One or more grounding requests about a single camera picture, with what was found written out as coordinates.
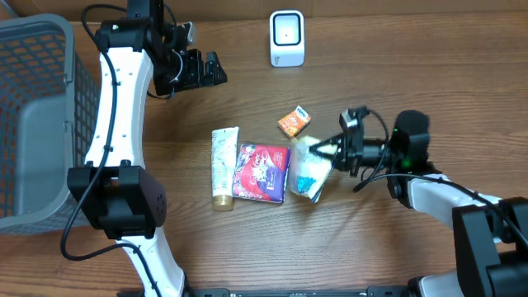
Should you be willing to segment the red purple tissue pack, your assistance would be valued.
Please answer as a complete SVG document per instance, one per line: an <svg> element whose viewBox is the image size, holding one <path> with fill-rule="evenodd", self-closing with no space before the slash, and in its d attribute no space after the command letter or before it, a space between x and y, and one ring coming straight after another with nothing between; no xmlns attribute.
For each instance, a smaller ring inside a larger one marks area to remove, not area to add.
<svg viewBox="0 0 528 297"><path fill-rule="evenodd" d="M233 178L237 198L282 204L290 165L290 149L241 144Z"/></svg>

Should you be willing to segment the white tube gold cap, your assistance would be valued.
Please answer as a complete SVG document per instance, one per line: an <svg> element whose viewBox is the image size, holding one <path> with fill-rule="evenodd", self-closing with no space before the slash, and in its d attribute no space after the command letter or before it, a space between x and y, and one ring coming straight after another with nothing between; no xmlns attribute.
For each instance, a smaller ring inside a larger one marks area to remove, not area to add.
<svg viewBox="0 0 528 297"><path fill-rule="evenodd" d="M211 179L213 210L233 209L233 176L237 162L237 126L213 130L211 133Z"/></svg>

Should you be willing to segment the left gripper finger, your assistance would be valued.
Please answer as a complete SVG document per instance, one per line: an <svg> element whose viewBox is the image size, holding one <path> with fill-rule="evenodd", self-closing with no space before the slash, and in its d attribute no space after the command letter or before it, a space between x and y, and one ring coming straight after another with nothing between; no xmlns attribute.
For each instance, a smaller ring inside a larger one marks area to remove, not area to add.
<svg viewBox="0 0 528 297"><path fill-rule="evenodd" d="M207 70L203 73L201 80L202 87L213 87L223 83L223 72L218 69Z"/></svg>
<svg viewBox="0 0 528 297"><path fill-rule="evenodd" d="M223 83L226 83L228 81L228 77L220 64L218 55L214 51L210 51L206 54L205 71L215 69L223 72Z"/></svg>

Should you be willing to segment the orange cream snack bag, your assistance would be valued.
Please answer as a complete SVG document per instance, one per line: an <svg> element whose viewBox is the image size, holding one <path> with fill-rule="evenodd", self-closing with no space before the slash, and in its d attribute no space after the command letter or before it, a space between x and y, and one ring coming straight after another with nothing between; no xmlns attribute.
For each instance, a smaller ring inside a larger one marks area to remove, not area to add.
<svg viewBox="0 0 528 297"><path fill-rule="evenodd" d="M293 139L290 144L290 166L288 188L297 196L309 198L317 203L323 185L332 171L332 162L311 153L309 147L318 144L320 139L304 136Z"/></svg>

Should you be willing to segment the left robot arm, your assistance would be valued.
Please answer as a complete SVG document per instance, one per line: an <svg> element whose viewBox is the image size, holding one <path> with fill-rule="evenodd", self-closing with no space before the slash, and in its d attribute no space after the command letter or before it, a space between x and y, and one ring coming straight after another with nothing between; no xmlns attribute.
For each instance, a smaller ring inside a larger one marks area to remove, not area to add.
<svg viewBox="0 0 528 297"><path fill-rule="evenodd" d="M193 30L190 22L178 24L163 0L146 0L128 2L122 18L90 33L101 64L97 122L67 186L76 213L129 256L145 296L193 293L165 237L166 192L146 171L143 150L148 97L167 100L228 79L215 52L193 47Z"/></svg>

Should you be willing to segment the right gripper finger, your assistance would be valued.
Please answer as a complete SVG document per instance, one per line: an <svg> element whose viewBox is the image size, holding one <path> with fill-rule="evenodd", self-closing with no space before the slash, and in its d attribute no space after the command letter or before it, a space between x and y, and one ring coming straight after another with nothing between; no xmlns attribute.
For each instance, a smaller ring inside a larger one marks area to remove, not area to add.
<svg viewBox="0 0 528 297"><path fill-rule="evenodd" d="M320 158L330 161L333 167L341 167L342 149L340 147L336 147L333 152L326 151L326 149L330 149L330 146L311 146L309 148L309 152Z"/></svg>
<svg viewBox="0 0 528 297"><path fill-rule="evenodd" d="M318 151L320 148L330 146L334 149L339 149L342 146L344 140L344 134L337 134L329 139L322 140L309 147L310 151Z"/></svg>

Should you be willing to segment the orange white sticker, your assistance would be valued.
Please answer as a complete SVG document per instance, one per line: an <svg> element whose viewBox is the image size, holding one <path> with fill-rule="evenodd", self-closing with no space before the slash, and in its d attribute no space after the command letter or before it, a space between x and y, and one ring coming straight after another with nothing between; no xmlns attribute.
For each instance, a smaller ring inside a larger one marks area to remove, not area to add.
<svg viewBox="0 0 528 297"><path fill-rule="evenodd" d="M311 121L310 114L297 106L292 112L278 120L278 127L289 137L296 137Z"/></svg>

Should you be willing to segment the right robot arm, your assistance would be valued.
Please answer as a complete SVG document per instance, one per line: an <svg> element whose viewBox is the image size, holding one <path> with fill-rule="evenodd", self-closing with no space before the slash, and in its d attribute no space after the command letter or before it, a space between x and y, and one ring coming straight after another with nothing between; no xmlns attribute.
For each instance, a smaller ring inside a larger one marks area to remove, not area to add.
<svg viewBox="0 0 528 297"><path fill-rule="evenodd" d="M527 200L484 195L451 181L429 161L429 118L420 111L398 114L384 139L368 139L363 106L343 111L342 132L310 146L338 171L372 173L355 186L385 180L392 198L452 229L455 270L419 276L405 286L369 288L369 296L488 296L527 294Z"/></svg>

